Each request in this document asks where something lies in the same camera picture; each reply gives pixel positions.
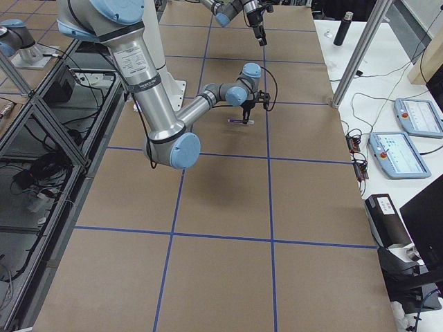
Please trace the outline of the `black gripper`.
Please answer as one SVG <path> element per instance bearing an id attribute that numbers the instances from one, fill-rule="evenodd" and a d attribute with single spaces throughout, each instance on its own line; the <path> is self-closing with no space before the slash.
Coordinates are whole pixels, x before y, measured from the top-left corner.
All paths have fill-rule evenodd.
<path id="1" fill-rule="evenodd" d="M 248 26 L 253 29 L 255 38 L 260 46 L 266 46 L 266 32 L 263 26 L 263 9 L 256 9 L 246 13 Z"/>
<path id="2" fill-rule="evenodd" d="M 251 110 L 255 107 L 256 101 L 255 99 L 252 100 L 245 100 L 241 107 L 243 108 L 242 113 L 242 124 L 248 124 L 250 119 Z"/>

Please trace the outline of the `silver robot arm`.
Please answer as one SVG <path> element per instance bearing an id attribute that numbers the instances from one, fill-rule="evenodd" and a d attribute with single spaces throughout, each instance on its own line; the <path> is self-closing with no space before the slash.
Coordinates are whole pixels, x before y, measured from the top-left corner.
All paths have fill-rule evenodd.
<path id="1" fill-rule="evenodd" d="M 152 163 L 188 169 L 199 158 L 200 139 L 188 127 L 218 102 L 239 107 L 253 100 L 261 67 L 243 66 L 233 83 L 208 84 L 194 100 L 175 111 L 143 39 L 144 1 L 59 1 L 59 31 L 73 39 L 107 47 L 129 92 L 147 120 L 145 155 Z"/>
<path id="2" fill-rule="evenodd" d="M 244 14 L 246 24 L 253 29 L 259 45 L 267 45 L 263 15 L 264 12 L 273 12 L 272 3 L 256 0 L 234 0 L 228 3 L 213 0 L 203 0 L 199 2 L 215 16 L 216 21 L 221 27 L 227 27 L 238 14 Z"/>

